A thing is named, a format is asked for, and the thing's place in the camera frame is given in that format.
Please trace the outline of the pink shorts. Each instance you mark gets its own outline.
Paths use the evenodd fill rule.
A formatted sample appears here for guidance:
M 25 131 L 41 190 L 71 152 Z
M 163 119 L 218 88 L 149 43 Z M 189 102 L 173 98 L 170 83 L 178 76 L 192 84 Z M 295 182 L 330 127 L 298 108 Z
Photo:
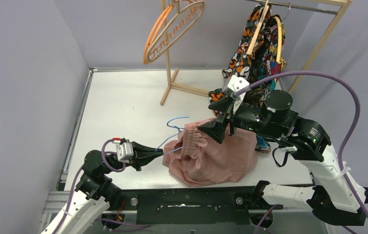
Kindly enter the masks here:
M 165 144 L 162 164 L 176 179 L 189 187 L 202 187 L 226 182 L 239 182 L 258 163 L 256 134 L 236 130 L 217 143 L 198 130 L 209 120 L 184 125 L 176 140 Z

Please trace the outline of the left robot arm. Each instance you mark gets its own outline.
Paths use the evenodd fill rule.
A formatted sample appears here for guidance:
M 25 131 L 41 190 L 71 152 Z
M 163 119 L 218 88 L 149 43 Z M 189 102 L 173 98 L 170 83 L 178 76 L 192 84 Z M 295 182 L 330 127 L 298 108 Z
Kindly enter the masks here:
M 163 149 L 118 137 L 107 140 L 101 150 L 88 152 L 75 174 L 67 202 L 42 232 L 82 234 L 96 221 L 116 233 L 121 232 L 121 225 L 128 227 L 127 232 L 148 228 L 148 225 L 126 223 L 118 215 L 114 218 L 102 215 L 109 208 L 119 211 L 126 205 L 121 188 L 112 182 L 108 174 L 123 172 L 127 167 L 140 171 L 143 166 L 163 155 Z

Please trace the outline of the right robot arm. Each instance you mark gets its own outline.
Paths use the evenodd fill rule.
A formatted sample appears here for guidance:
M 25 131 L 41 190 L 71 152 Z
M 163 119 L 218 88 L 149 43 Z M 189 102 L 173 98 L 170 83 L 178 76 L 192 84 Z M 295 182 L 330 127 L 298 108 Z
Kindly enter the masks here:
M 252 203 L 265 209 L 272 205 L 300 208 L 334 226 L 363 226 L 367 218 L 368 187 L 360 186 L 340 165 L 323 127 L 291 110 L 292 96 L 282 90 L 264 95 L 259 108 L 235 106 L 230 97 L 210 104 L 220 114 L 199 130 L 218 143 L 242 129 L 278 144 L 286 156 L 305 165 L 315 179 L 312 187 L 277 185 L 261 180 L 252 192 Z

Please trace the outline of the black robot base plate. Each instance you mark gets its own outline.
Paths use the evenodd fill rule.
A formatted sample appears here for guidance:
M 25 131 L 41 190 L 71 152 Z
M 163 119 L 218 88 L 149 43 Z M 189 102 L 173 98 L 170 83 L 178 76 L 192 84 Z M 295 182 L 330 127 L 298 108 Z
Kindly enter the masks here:
M 101 217 L 134 215 L 138 225 L 248 225 L 255 211 L 271 206 L 254 197 L 254 186 L 123 190 L 116 205 Z

